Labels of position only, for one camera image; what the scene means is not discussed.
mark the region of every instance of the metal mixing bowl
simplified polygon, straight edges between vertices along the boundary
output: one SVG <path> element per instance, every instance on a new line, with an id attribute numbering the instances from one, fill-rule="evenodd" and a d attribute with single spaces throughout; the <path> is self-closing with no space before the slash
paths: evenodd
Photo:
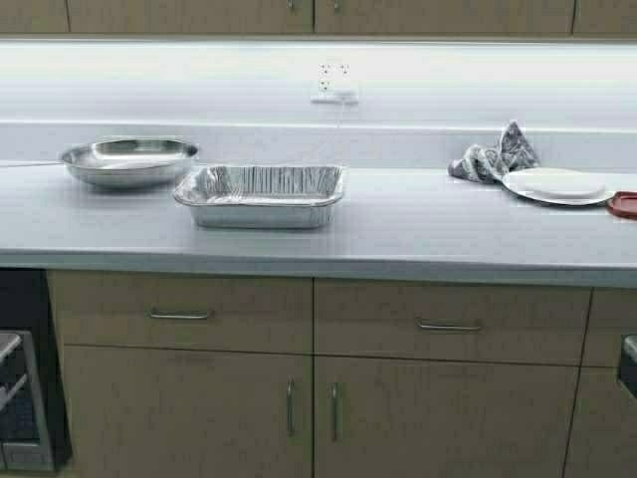
<path id="1" fill-rule="evenodd" d="M 80 181 L 132 189 L 175 181 L 193 166 L 197 153 L 196 146 L 176 139 L 128 138 L 74 147 L 61 160 Z"/>

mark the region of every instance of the cabinet drawer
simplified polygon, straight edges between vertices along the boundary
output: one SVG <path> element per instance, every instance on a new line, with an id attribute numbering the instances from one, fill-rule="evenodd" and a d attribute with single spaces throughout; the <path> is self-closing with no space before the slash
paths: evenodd
<path id="1" fill-rule="evenodd" d="M 617 366 L 624 336 L 637 334 L 637 291 L 595 289 L 590 308 L 584 365 Z"/>
<path id="2" fill-rule="evenodd" d="M 316 281 L 324 355 L 579 364 L 590 291 Z M 478 330 L 430 330 L 427 327 Z"/>
<path id="3" fill-rule="evenodd" d="M 65 344 L 312 350 L 309 279 L 56 271 L 49 281 Z"/>

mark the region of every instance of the dish towel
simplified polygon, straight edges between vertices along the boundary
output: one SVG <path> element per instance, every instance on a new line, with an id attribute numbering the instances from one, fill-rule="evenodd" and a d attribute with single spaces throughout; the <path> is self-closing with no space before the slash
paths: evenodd
<path id="1" fill-rule="evenodd" d="M 535 151 L 518 124 L 512 121 L 503 131 L 496 147 L 474 144 L 467 149 L 462 159 L 449 164 L 447 170 L 453 177 L 493 184 L 501 182 L 509 171 L 538 166 Z"/>

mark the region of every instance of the stacked plates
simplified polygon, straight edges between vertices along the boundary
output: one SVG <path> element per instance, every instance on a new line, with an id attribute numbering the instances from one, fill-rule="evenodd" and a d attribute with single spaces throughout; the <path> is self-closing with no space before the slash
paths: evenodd
<path id="1" fill-rule="evenodd" d="M 593 174 L 550 167 L 510 172 L 502 184 L 519 196 L 567 206 L 598 204 L 614 195 Z"/>

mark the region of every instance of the electrical outlet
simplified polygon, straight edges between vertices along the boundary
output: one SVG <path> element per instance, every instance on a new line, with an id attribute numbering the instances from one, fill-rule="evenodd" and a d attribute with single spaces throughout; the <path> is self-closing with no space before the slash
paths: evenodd
<path id="1" fill-rule="evenodd" d="M 321 78 L 320 80 L 318 80 L 318 90 L 322 93 L 327 93 L 329 92 L 329 89 L 331 88 L 331 82 L 325 78 Z"/>
<path id="2" fill-rule="evenodd" d="M 325 62 L 318 65 L 318 78 L 310 93 L 312 103 L 355 105 L 359 97 L 358 82 L 352 77 L 348 63 Z"/>

